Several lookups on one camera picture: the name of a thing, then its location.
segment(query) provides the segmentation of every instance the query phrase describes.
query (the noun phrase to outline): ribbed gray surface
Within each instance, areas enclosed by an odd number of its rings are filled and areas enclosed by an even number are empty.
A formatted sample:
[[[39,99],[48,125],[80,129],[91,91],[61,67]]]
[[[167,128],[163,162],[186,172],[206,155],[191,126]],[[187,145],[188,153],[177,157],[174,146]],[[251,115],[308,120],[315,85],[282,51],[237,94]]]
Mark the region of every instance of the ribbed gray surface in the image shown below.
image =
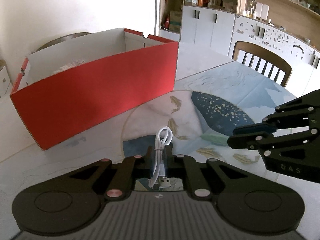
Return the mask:
[[[304,240],[295,231],[255,236],[224,222],[212,204],[195,201],[186,192],[132,192],[125,201],[106,205],[88,227],[66,236],[22,232],[18,240]]]

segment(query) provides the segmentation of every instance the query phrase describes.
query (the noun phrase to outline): triangular cutout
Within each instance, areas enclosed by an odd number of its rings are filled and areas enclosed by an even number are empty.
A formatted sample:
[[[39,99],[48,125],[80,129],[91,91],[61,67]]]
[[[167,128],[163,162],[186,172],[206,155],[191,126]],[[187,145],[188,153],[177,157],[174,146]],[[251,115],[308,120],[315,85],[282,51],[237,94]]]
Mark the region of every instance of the triangular cutout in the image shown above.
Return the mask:
[[[220,165],[220,169],[228,176],[229,179],[240,179],[247,178],[247,175],[244,175],[238,171],[235,171],[227,166]]]
[[[96,170],[98,168],[99,168],[98,166],[92,166],[84,171],[80,171],[80,172],[70,176],[70,178],[83,179],[83,180],[89,179],[96,172]]]

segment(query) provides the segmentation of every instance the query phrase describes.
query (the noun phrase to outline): table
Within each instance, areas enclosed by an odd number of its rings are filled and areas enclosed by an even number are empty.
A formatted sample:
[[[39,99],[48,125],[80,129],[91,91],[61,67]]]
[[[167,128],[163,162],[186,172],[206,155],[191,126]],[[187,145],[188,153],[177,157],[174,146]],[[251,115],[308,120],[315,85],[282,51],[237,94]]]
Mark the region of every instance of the table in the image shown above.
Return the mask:
[[[19,232],[11,203],[21,190],[102,158],[119,163],[152,143],[157,129],[163,125],[174,132],[174,154],[191,155],[198,162],[214,156],[296,190],[306,203],[298,232],[307,239],[319,239],[319,184],[266,171],[257,151],[233,150],[225,145],[233,127],[261,122],[263,117],[274,112],[275,106],[294,96],[267,77],[222,55],[211,54],[198,61],[194,58],[188,61],[186,58],[192,55],[191,51],[197,49],[192,46],[180,44],[173,92],[46,151],[33,143],[0,163],[0,239],[9,239]],[[223,121],[217,124],[219,115]]]

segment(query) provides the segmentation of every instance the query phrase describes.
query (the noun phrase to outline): silver screw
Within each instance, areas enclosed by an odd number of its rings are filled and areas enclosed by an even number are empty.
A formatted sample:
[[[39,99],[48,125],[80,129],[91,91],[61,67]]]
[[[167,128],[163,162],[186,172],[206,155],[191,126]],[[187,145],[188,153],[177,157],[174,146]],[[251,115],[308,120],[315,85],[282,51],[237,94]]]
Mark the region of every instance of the silver screw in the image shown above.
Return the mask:
[[[197,197],[207,197],[210,195],[210,191],[204,188],[199,188],[195,190],[195,195]]]
[[[119,189],[111,189],[107,191],[108,197],[120,197],[122,195],[122,191]]]
[[[265,151],[263,155],[264,156],[269,156],[270,154],[271,154],[271,152],[268,150],[268,151]]]

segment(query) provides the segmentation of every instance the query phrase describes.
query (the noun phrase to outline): red box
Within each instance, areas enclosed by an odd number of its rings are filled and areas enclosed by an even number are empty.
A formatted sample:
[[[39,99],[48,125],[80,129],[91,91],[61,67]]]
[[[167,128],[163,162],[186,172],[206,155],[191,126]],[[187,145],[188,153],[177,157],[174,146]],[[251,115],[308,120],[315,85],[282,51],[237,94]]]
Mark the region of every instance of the red box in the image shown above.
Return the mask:
[[[172,91],[178,46],[124,28],[64,41],[25,59],[10,97],[46,150]],[[85,63],[52,74],[75,60]]]

